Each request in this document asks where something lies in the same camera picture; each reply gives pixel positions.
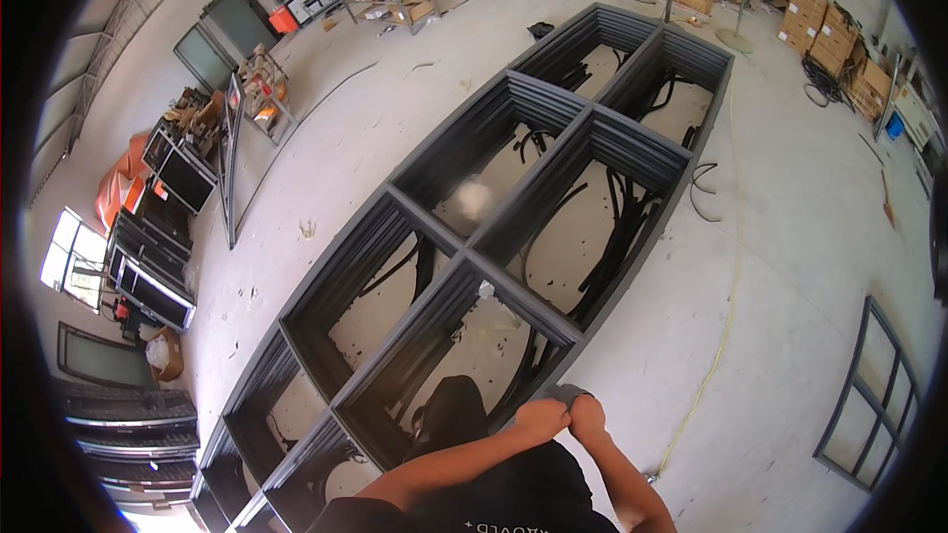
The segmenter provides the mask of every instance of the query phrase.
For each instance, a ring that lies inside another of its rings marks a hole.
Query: glass window
[[[105,238],[66,208],[60,215],[49,251],[42,262],[40,281],[53,290],[65,291],[99,312]]]

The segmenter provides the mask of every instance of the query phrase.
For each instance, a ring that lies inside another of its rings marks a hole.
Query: orange tarp
[[[112,229],[112,221],[123,206],[130,211],[135,207],[145,188],[144,178],[148,177],[150,171],[141,161],[141,154],[148,136],[148,132],[133,136],[128,141],[128,150],[99,182],[95,208],[106,231]]]

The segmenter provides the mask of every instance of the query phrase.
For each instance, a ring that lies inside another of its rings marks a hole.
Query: yellow cable
[[[681,436],[681,433],[684,432],[684,427],[687,426],[688,421],[691,420],[691,416],[694,414],[695,409],[698,408],[698,402],[702,400],[702,395],[705,393],[705,387],[709,381],[711,381],[711,376],[714,375],[715,370],[717,369],[717,363],[720,361],[721,354],[724,352],[724,345],[727,343],[727,337],[731,333],[731,318],[734,317],[734,295],[738,291],[738,279],[741,277],[741,172],[738,169],[738,141],[734,136],[734,88],[731,88],[731,100],[729,104],[728,117],[730,118],[731,124],[731,157],[734,159],[734,177],[735,177],[735,194],[738,201],[738,250],[734,256],[734,283],[731,285],[731,296],[728,297],[729,305],[727,312],[727,321],[724,322],[724,333],[720,337],[720,343],[717,345],[717,354],[714,357],[714,363],[711,365],[711,370],[708,371],[705,380],[702,382],[702,386],[698,388],[698,396],[695,397],[695,402],[691,405],[691,411],[688,412],[688,415],[684,417],[684,421],[681,422],[681,426],[678,427],[678,432],[675,432],[675,437],[671,439],[671,444],[669,448],[665,451],[665,456],[662,457],[662,465],[659,466],[658,471],[655,475],[661,475],[662,471],[665,469],[665,464],[669,461],[669,455],[671,455],[671,450],[675,448],[675,444],[678,442],[678,438]]]

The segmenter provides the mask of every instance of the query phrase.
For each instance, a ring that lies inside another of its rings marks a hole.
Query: black t-shirt
[[[308,533],[615,533],[593,510],[573,456],[551,442],[511,457],[473,482],[402,512],[384,500],[337,498]]]

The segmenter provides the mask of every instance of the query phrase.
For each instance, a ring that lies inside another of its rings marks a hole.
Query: plastic bag
[[[145,347],[145,359],[158,371],[164,371],[171,362],[171,351],[168,349],[168,339],[164,334],[154,338]]]

